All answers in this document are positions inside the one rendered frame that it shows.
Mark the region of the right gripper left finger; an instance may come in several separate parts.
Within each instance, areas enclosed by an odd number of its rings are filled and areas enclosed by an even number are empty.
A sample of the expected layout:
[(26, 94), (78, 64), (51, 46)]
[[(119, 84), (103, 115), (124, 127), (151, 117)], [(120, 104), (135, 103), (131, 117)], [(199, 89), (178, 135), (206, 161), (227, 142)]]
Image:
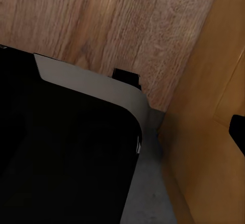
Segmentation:
[(26, 134), (26, 124), (22, 115), (0, 120), (0, 176)]

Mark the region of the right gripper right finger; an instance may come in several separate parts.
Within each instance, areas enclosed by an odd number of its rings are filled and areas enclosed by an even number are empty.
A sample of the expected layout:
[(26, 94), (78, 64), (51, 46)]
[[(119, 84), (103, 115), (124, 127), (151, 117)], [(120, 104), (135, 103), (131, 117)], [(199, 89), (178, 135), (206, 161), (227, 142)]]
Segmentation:
[(245, 156), (245, 117), (233, 115), (230, 123), (229, 134)]

